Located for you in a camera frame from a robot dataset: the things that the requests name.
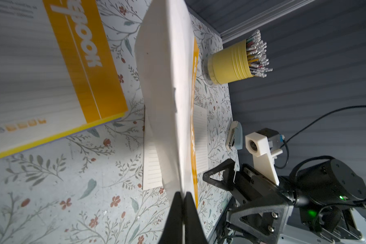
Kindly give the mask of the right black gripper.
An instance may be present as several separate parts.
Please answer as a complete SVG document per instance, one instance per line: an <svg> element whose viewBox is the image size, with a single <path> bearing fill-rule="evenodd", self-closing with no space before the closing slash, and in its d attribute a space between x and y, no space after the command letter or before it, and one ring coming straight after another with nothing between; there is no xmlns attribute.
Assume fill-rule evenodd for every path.
<svg viewBox="0 0 366 244"><path fill-rule="evenodd" d="M203 181L225 191L231 191L235 208L228 210L226 222L254 244L277 244L296 204L288 183L276 185L252 166L244 164L234 169L235 162L227 159L203 173ZM269 195L287 201L254 201Z"/></svg>

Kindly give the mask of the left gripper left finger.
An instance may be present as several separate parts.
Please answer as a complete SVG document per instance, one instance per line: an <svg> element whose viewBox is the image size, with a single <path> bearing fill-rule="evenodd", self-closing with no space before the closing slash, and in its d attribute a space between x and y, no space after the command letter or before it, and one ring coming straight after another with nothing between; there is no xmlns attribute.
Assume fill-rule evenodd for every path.
<svg viewBox="0 0 366 244"><path fill-rule="evenodd" d="M181 192L176 192L158 244L183 243L183 213L184 207Z"/></svg>

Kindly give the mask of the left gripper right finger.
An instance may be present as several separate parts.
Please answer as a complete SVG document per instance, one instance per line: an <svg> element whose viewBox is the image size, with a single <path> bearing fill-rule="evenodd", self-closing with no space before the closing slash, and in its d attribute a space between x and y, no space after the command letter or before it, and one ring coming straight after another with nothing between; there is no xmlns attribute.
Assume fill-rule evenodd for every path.
<svg viewBox="0 0 366 244"><path fill-rule="evenodd" d="M183 207L184 243L208 244L202 229L193 196L190 192L187 192L185 195Z"/></svg>

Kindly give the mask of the white orange notebook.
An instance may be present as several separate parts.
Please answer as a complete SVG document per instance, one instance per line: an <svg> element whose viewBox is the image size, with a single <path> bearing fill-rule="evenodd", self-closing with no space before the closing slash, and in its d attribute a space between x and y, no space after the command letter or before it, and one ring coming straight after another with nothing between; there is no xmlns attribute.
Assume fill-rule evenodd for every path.
<svg viewBox="0 0 366 244"><path fill-rule="evenodd" d="M199 48L184 1L152 1L135 43L145 113L194 105ZM194 202L198 201L198 178ZM176 192L165 189L168 199Z"/></svg>
<svg viewBox="0 0 366 244"><path fill-rule="evenodd" d="M127 110L95 1L0 1L0 151Z"/></svg>

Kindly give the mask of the cream lined notebook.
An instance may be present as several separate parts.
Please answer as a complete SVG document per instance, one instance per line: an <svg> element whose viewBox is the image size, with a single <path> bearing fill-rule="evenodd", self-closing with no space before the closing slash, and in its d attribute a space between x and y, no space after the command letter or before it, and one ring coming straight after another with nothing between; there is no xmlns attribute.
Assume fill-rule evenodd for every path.
<svg viewBox="0 0 366 244"><path fill-rule="evenodd" d="M196 192L208 170L207 110L194 104L179 111L151 108L145 114L142 189Z"/></svg>

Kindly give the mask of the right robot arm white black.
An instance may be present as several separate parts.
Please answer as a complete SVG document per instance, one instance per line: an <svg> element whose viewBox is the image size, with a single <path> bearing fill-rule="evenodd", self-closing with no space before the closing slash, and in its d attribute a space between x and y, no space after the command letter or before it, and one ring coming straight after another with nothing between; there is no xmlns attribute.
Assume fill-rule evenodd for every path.
<svg viewBox="0 0 366 244"><path fill-rule="evenodd" d="M289 153L285 137L264 128L245 141L253 165L235 170L228 159L203 174L205 182L230 192L236 203L223 213L218 242L242 237L255 244L366 243L366 220L358 212L366 209L366 184L349 166L318 156L279 176L275 160Z"/></svg>

